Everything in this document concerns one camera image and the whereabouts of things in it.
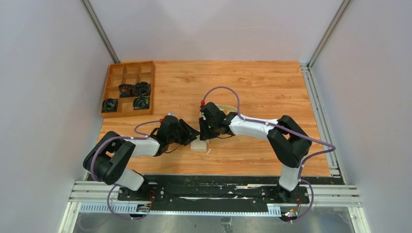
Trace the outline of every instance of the black cable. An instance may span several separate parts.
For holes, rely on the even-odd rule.
[[[220,138],[220,139],[227,139],[227,138],[230,138],[230,137],[233,137],[233,135],[232,135],[232,136],[229,136],[229,137],[219,137],[219,136],[218,136],[218,138]]]
[[[150,84],[147,82],[138,82],[133,86],[133,94],[135,96],[148,96],[150,95]]]
[[[177,148],[179,148],[179,146],[180,146],[180,144],[179,144],[175,149],[173,149],[172,151],[165,152],[165,154],[170,154],[170,153],[172,153],[173,151],[177,150]]]
[[[132,89],[133,89],[133,85],[131,84],[120,84],[119,85],[120,97],[121,98],[132,97],[133,96]]]
[[[103,113],[110,113],[117,111],[118,101],[115,99],[105,99],[102,104],[102,112]]]
[[[133,101],[133,109],[149,109],[150,97],[148,96],[139,96],[136,97]]]

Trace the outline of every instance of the metal frame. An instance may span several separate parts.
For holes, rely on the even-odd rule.
[[[99,23],[96,14],[93,11],[93,8],[89,0],[80,0],[85,7],[86,12],[90,16],[90,20],[93,22],[97,32],[99,33],[104,45],[114,63],[118,63],[119,59],[116,56],[116,53],[110,42],[104,33],[104,30]],[[307,64],[301,64],[302,74],[304,76],[305,84],[308,89],[308,95],[310,102],[312,104],[313,112],[315,114],[315,119],[319,128],[320,136],[322,140],[327,142],[333,142],[333,138],[328,129],[328,119],[325,115],[325,111],[322,106],[322,102],[318,95],[316,81],[311,73],[313,65],[316,63],[319,55],[321,54],[323,48],[325,47],[327,41],[332,35],[334,29],[342,18],[345,10],[348,8],[351,0],[343,0],[338,11],[336,12],[333,20],[329,24],[323,38],[319,42],[315,52],[313,53],[310,61]],[[339,156],[333,152],[326,155],[327,163],[331,172],[332,178],[344,179],[344,175],[339,167]],[[237,185],[237,189],[248,189],[248,188],[257,188],[260,186],[271,186],[270,184],[252,184],[248,183],[247,185]],[[361,200],[358,196],[356,187],[353,185],[323,185],[315,184],[312,185],[314,190],[314,205],[315,206],[324,206],[324,207],[348,207],[349,213],[351,215],[352,224],[356,233],[369,233],[369,226],[366,222],[366,218],[363,212],[361,205]],[[71,233],[75,227],[75,222],[79,214],[82,202],[87,202],[88,204],[97,203],[101,204],[106,202],[107,195],[111,186],[108,186],[103,183],[98,182],[80,182],[76,181],[72,193],[69,198],[69,202],[66,207],[66,212],[63,217],[59,232],[60,233]],[[112,193],[110,199],[114,204],[116,203],[127,203],[127,204],[144,204],[147,202],[136,202],[136,201],[118,201],[119,188],[116,188]],[[151,211],[150,214],[158,215],[225,215],[225,216],[272,216],[275,214],[275,209],[279,207],[289,207],[294,206],[294,204],[267,204],[268,212],[265,213],[232,213],[232,212],[183,212],[183,211]]]

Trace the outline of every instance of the wooden tabletop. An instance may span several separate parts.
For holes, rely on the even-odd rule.
[[[105,119],[99,139],[108,131],[137,136],[133,130],[137,124],[163,118],[168,112],[199,129],[200,100],[208,90],[222,85],[238,93],[242,114],[263,119],[289,115],[309,136],[320,138],[298,62],[159,61],[155,62],[154,114]],[[224,89],[213,91],[208,101],[237,105],[235,96]],[[145,125],[140,131],[150,133],[158,126]],[[209,153],[180,146],[158,157],[131,158],[128,168],[145,174],[280,175],[281,163],[267,141],[234,136],[212,139],[208,149]],[[313,144],[309,153],[319,150],[322,146]],[[303,175],[329,176],[325,156],[308,160]]]

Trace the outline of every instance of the wooden table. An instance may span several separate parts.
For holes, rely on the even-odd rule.
[[[159,61],[155,62],[154,114],[105,119],[99,139],[108,131],[137,136],[133,130],[137,124],[163,118],[168,112],[199,129],[200,100],[220,85],[239,94],[242,114],[263,119],[290,115],[309,136],[320,138],[298,62]],[[235,96],[224,89],[213,91],[208,101],[237,105]],[[150,133],[158,126],[145,125],[140,131]],[[180,146],[170,154],[132,158],[128,168],[145,174],[280,175],[281,163],[267,141],[235,136],[212,139],[207,148],[209,153]],[[314,144],[309,153],[319,150],[322,147]],[[303,175],[330,175],[325,156],[310,159]]]

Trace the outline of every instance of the white wall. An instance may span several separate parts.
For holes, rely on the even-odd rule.
[[[308,62],[342,0],[91,0],[121,60]]]
[[[410,0],[354,0],[313,69],[374,233],[411,230],[411,11]]]
[[[0,232],[54,233],[111,61],[78,0],[2,1],[0,32]]]

